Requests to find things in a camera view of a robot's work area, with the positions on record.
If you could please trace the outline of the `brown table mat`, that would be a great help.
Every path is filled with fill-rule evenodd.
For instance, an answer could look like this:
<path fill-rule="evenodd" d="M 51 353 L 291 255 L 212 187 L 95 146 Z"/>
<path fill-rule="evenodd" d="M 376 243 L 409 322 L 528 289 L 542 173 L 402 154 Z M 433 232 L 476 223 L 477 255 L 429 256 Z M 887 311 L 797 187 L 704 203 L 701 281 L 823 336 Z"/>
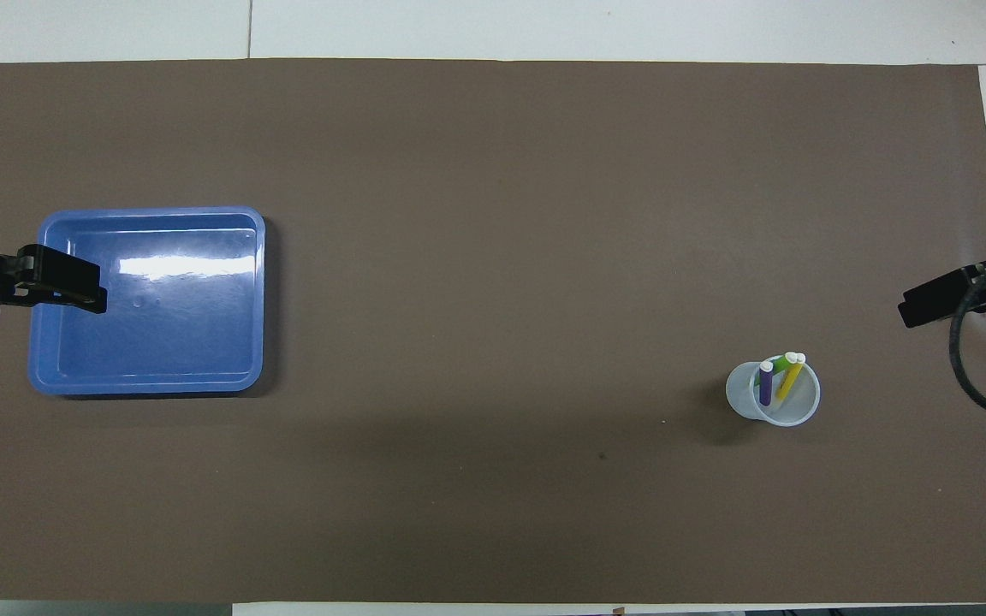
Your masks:
<path fill-rule="evenodd" d="M 986 411 L 901 293 L 986 258 L 964 66 L 0 65 L 0 251 L 266 221 L 242 394 L 59 398 L 0 322 L 0 599 L 986 603 Z M 739 416 L 804 353 L 817 413 Z"/>

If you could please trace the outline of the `translucent plastic cup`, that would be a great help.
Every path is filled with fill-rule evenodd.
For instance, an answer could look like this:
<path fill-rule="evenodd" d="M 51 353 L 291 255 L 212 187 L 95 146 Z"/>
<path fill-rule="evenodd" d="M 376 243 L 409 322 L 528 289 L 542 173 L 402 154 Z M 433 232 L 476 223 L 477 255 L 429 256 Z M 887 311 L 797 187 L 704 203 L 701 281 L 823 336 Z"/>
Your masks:
<path fill-rule="evenodd" d="M 817 413 L 822 398 L 821 383 L 817 373 L 807 363 L 807 358 L 805 367 L 786 400 L 779 400 L 777 394 L 784 374 L 774 377 L 772 402 L 767 408 L 760 406 L 757 401 L 757 373 L 758 366 L 762 362 L 762 360 L 746 362 L 729 373 L 725 382 L 725 397 L 728 399 L 728 404 L 739 416 L 750 420 L 762 421 L 774 426 L 805 424 Z"/>

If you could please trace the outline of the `blue plastic tray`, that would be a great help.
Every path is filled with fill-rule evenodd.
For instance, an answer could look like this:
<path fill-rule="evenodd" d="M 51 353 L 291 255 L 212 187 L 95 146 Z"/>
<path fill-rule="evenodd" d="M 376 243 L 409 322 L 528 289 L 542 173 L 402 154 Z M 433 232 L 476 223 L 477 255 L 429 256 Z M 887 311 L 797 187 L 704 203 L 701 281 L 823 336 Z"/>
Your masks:
<path fill-rule="evenodd" d="M 60 210 L 40 245 L 99 268 L 103 313 L 36 305 L 27 375 L 49 395 L 233 394 L 264 367 L 266 223 L 244 205 Z"/>

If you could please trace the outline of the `yellow pen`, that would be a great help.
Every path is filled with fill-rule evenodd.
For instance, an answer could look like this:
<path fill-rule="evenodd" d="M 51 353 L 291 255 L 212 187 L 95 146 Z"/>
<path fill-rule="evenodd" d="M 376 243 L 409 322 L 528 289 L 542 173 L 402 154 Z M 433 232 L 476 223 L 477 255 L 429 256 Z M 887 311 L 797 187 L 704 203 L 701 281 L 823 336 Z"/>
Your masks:
<path fill-rule="evenodd" d="M 784 354 L 784 359 L 787 365 L 786 371 L 784 371 L 783 381 L 777 391 L 779 400 L 786 400 L 789 397 L 794 383 L 798 381 L 799 374 L 801 374 L 806 364 L 806 355 L 804 353 L 787 352 Z"/>

